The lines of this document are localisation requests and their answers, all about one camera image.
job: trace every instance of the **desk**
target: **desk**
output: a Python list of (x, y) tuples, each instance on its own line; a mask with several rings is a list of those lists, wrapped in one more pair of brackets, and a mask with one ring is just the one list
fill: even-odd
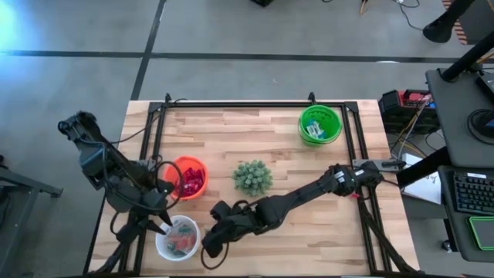
[[(494, 156), (494, 147), (475, 139), (467, 127), (471, 112), (477, 109), (494, 109), (492, 101), (475, 84), (478, 73), (462, 73), (454, 83), (444, 81), (437, 70), (429, 70), (425, 75), (435, 100), (446, 147), (397, 174), (400, 186), (409, 185), (437, 171), (439, 166), (481, 168), (477, 171), (494, 168), (491, 159)], [(445, 170), (440, 178), (442, 182), (448, 183)], [(494, 263), (494, 256), (487, 256), (486, 252), (480, 253), (472, 245), (475, 243), (469, 235), (469, 227), (463, 222), (468, 214), (456, 212), (448, 188), (442, 188), (445, 200), (449, 200), (445, 207), (451, 225), (446, 224), (446, 229), (452, 231), (454, 238), (450, 239), (456, 242), (462, 257), (469, 261)]]
[[(146, 122), (149, 102), (132, 101), (127, 108), (122, 138), (140, 130)], [(390, 157), (387, 139), (376, 100), (358, 101), (369, 157)], [(181, 155), (200, 158), (208, 166), (209, 183), (198, 200), (181, 202), (170, 215), (186, 215), (201, 228), (214, 225), (209, 210), (219, 200), (232, 205), (245, 196), (234, 189), (230, 178), (242, 160), (262, 159), (272, 170), (274, 185), (270, 195), (286, 194), (324, 173), (329, 165), (349, 164), (345, 134), (321, 148), (306, 147), (298, 135), (297, 123), (303, 108), (170, 108), (167, 110), (160, 154), (173, 160)], [(349, 116), (354, 145), (358, 146), (353, 116)], [(129, 159), (137, 159), (143, 135), (119, 145)], [(377, 187), (384, 231), (397, 251), (415, 269), (410, 229), (399, 189), (382, 183)], [(100, 267), (117, 247), (109, 223), (114, 210), (104, 204), (99, 232), (90, 260), (90, 270)], [(115, 228), (127, 221), (117, 218)], [(325, 195), (288, 214), (277, 229), (261, 236), (249, 235), (230, 244), (228, 258), (216, 270), (206, 270), (200, 252), (193, 258), (172, 263), (157, 254), (155, 234), (148, 232), (141, 275), (340, 275), (368, 274), (357, 202), (354, 198)], [(377, 240), (373, 238), (377, 265), (382, 269)], [(131, 262), (134, 253), (130, 253)], [(206, 259), (214, 265), (217, 259)]]
[[(441, 166), (438, 169), (439, 178), (441, 179), (443, 200), (445, 201), (448, 221), (451, 226), (451, 235), (448, 234), (449, 241), (453, 244), (463, 259), (473, 262), (493, 263), (494, 252), (480, 250), (474, 239), (470, 226), (467, 224), (470, 216), (478, 216), (470, 213), (457, 212), (454, 196), (454, 181), (452, 173), (456, 169), (448, 166)], [(478, 169), (462, 168), (462, 171), (475, 173)], [(494, 171), (485, 171), (487, 175), (494, 175)]]

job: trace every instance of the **electronic equipment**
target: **electronic equipment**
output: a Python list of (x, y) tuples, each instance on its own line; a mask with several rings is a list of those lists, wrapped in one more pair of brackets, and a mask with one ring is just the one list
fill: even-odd
[(494, 215), (494, 177), (455, 171), (453, 179), (459, 212)]
[(494, 251), (494, 217), (470, 217), (469, 226), (477, 247), (483, 251)]
[(379, 110), (386, 133), (399, 134), (404, 130), (423, 103), (426, 106), (414, 126), (414, 134), (430, 134), (440, 128), (431, 94), (426, 90), (410, 89), (384, 93), (379, 100)]
[(149, 215), (157, 215), (168, 225), (172, 225), (167, 209), (166, 197), (173, 192), (172, 183), (157, 178), (157, 170), (169, 161), (162, 161), (149, 169), (139, 161), (127, 160), (100, 132), (96, 118), (91, 113), (78, 112), (67, 120), (60, 121), (58, 129), (72, 141), (80, 152), (79, 163), (83, 174), (96, 190), (104, 188), (108, 203), (117, 213), (130, 212), (126, 225), (116, 232), (120, 245), (107, 262), (97, 272), (111, 272), (124, 250), (140, 235), (149, 229), (164, 235), (164, 231)]
[[(248, 203), (246, 200), (236, 202), (232, 207), (225, 202), (218, 202), (211, 210), (211, 216), (217, 223), (208, 231), (202, 240), (204, 249), (201, 251), (201, 261), (209, 270), (213, 270), (223, 263), (228, 254), (230, 242), (236, 242), (243, 236), (253, 233), (261, 235), (270, 230), (279, 228), (289, 211), (314, 200), (327, 193), (339, 196), (348, 196), (358, 186), (373, 188), (384, 180), (374, 162), (368, 161), (360, 166), (359, 170), (350, 170), (346, 166), (336, 164), (316, 181), (309, 183), (286, 195), (263, 197), (260, 200)], [(378, 240), (383, 244), (391, 259), (401, 272), (417, 273), (411, 268), (379, 229), (365, 205), (360, 212), (363, 220), (372, 229)], [(211, 258), (217, 257), (226, 244), (225, 257), (214, 267), (204, 263), (204, 251)]]

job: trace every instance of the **red candy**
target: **red candy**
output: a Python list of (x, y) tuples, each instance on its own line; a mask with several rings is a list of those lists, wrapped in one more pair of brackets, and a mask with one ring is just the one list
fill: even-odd
[[(184, 191), (182, 192), (182, 197), (189, 197), (201, 190), (204, 184), (204, 172), (202, 170), (194, 171), (192, 168), (187, 169), (184, 172)], [(180, 184), (180, 179), (175, 182), (176, 185)]]

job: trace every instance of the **succulent plant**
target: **succulent plant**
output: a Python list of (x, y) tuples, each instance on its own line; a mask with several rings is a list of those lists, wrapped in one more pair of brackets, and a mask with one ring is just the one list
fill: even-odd
[(233, 171), (235, 189), (250, 197), (259, 197), (272, 185), (271, 170), (262, 161), (243, 162)]

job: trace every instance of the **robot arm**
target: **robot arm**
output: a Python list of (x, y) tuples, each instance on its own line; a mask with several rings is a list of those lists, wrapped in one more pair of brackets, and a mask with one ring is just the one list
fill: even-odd
[(359, 185), (375, 186), (383, 181), (373, 162), (362, 165), (363, 170), (352, 171), (347, 167), (330, 167), (318, 180), (286, 195), (261, 198), (249, 204), (236, 202), (231, 208), (223, 201), (213, 207), (211, 216), (217, 221), (202, 240), (206, 252), (215, 258), (222, 245), (235, 242), (252, 232), (256, 235), (277, 229), (288, 212), (327, 193), (347, 196)]

